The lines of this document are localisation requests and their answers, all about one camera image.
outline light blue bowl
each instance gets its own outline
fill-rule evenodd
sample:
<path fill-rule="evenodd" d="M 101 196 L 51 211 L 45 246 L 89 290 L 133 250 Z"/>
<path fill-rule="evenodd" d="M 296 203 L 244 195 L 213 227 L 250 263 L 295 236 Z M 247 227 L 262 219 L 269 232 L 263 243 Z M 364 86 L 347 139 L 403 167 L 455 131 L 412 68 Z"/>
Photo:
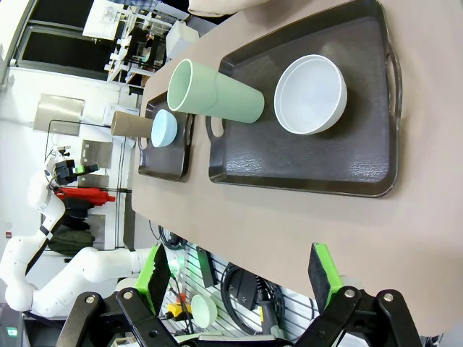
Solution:
<path fill-rule="evenodd" d="M 166 110 L 160 110 L 154 117 L 153 128 L 151 128 L 151 143 L 154 147 L 165 147 L 174 141 L 176 135 L 175 116 Z"/>

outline plaid cloth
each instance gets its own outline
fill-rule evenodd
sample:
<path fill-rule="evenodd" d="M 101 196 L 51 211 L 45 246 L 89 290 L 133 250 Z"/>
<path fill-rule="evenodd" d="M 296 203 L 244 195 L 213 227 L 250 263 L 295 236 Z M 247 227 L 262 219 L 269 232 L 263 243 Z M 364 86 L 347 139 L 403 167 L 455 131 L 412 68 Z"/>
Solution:
<path fill-rule="evenodd" d="M 153 11 L 159 0 L 109 0 L 116 4 L 123 4 L 129 6 L 136 6 L 138 9 L 146 9 L 148 11 Z"/>

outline beige cloth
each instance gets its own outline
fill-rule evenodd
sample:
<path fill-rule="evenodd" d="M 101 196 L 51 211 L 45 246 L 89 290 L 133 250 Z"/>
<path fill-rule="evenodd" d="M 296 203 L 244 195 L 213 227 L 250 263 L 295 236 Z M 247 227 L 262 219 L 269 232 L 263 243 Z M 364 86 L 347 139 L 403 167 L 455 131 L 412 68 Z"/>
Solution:
<path fill-rule="evenodd" d="M 267 2 L 268 0 L 190 0 L 188 11 L 203 17 L 221 17 Z"/>

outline green cup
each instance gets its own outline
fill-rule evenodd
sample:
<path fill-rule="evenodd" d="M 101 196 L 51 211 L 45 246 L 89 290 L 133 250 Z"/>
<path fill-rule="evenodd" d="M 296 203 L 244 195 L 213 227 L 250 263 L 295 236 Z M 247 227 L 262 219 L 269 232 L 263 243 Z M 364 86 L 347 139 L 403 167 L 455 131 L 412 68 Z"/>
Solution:
<path fill-rule="evenodd" d="M 185 59 L 172 74 L 167 103 L 173 111 L 253 123 L 262 114 L 264 98 L 244 83 Z"/>

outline tray rim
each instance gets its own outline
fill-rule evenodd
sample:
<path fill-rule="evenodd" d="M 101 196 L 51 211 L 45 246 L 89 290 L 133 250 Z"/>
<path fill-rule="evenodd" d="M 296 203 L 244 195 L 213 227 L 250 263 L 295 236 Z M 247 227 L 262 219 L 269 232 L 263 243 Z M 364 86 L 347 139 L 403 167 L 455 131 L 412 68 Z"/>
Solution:
<path fill-rule="evenodd" d="M 353 0 L 349 1 L 344 4 L 340 4 L 328 9 L 325 9 L 321 12 L 312 14 L 310 16 L 304 17 L 296 22 L 290 23 L 285 25 L 277 30 L 272 31 L 271 33 L 264 35 L 260 38 L 257 38 L 254 41 L 249 42 L 248 44 L 238 48 L 231 53 L 225 55 L 220 63 L 219 72 L 230 75 L 232 73 L 232 67 L 234 66 L 231 62 L 232 57 L 238 55 L 240 51 L 248 49 L 249 47 L 253 47 L 256 43 L 266 38 L 269 38 L 275 35 L 280 30 L 288 29 L 293 25 L 301 25 L 302 23 L 308 21 L 311 18 L 316 16 L 323 16 L 329 14 L 333 10 L 336 11 L 345 11 L 348 7 L 353 8 L 354 10 L 359 10 L 358 7 L 363 7 L 364 12 L 358 15 L 358 17 L 352 19 L 361 19 L 365 17 L 370 17 L 374 19 L 379 25 L 381 30 L 381 36 L 383 41 L 383 48 L 385 53 L 385 60 L 386 63 L 390 60 L 391 65 L 394 71 L 394 84 L 395 84 L 395 106 L 394 109 L 391 107 L 391 86 L 390 86 L 390 77 L 388 75 L 388 67 L 386 66 L 386 81 L 388 83 L 388 92 L 389 92 L 389 131 L 390 131 L 390 143 L 389 143 L 389 168 L 388 172 L 378 182 L 361 182 L 361 181 L 323 181 L 323 180 L 313 180 L 313 179 L 293 179 L 293 178 L 273 178 L 273 177 L 263 177 L 263 176 L 231 176 L 227 175 L 224 170 L 224 157 L 222 155 L 214 155 L 216 153 L 222 153 L 224 151 L 224 146 L 220 141 L 225 136 L 225 132 L 222 136 L 216 137 L 211 128 L 211 118 L 206 116 L 205 118 L 205 125 L 206 130 L 208 133 L 208 137 L 211 141 L 211 154 L 210 154 L 210 164 L 209 164 L 209 179 L 213 183 L 219 184 L 233 184 L 233 185 L 240 185 L 246 187 L 260 187 L 260 188 L 271 188 L 271 189 L 284 189 L 284 190 L 295 190 L 295 191 L 302 191 L 302 192 L 314 192 L 314 193 L 323 193 L 323 194 L 337 194 L 337 195 L 346 195 L 346 196 L 356 196 L 356 197 L 382 197 L 388 194 L 395 186 L 395 183 L 398 179 L 399 175 L 399 130 L 400 130 L 400 119 L 401 119 L 401 112 L 402 112 L 402 72 L 400 69 L 400 63 L 397 59 L 397 55 L 393 46 L 391 45 L 391 36 L 388 31 L 388 25 L 386 21 L 386 14 L 383 8 L 383 5 L 376 0 Z M 365 14 L 366 11 L 373 12 L 369 15 Z M 257 56 L 266 49 L 260 51 L 259 53 L 254 54 L 253 56 Z M 228 121 L 223 120 L 222 124 L 224 128 L 226 127 L 226 123 Z M 293 187 L 289 187 L 288 184 L 284 184 L 281 182 L 288 182 L 292 183 Z M 270 185 L 266 182 L 276 182 L 277 185 Z M 318 182 L 319 185 L 327 187 L 327 186 L 353 186 L 349 189 L 314 189 L 310 188 L 310 185 L 313 185 L 313 182 Z"/>
<path fill-rule="evenodd" d="M 148 112 L 148 105 L 150 103 L 154 105 L 158 105 L 159 103 L 163 103 L 164 101 L 167 101 L 167 92 L 164 92 L 152 98 L 151 100 L 149 100 L 146 103 L 145 114 Z M 138 138 L 137 145 L 138 145 L 138 149 L 140 150 L 138 173 L 140 175 L 154 177 L 158 179 L 165 179 L 167 181 L 180 181 L 188 173 L 188 170 L 190 168 L 190 161 L 191 161 L 190 152 L 191 152 L 195 116 L 193 114 L 186 113 L 186 117 L 187 117 L 186 125 L 182 133 L 182 142 L 184 146 L 184 151 L 183 151 L 182 171 L 180 172 L 180 174 L 176 175 L 176 174 L 161 173 L 158 171 L 148 170 L 147 166 L 143 165 L 143 161 L 145 160 L 146 155 L 147 155 L 146 153 L 147 148 L 145 149 L 142 148 L 141 138 Z"/>

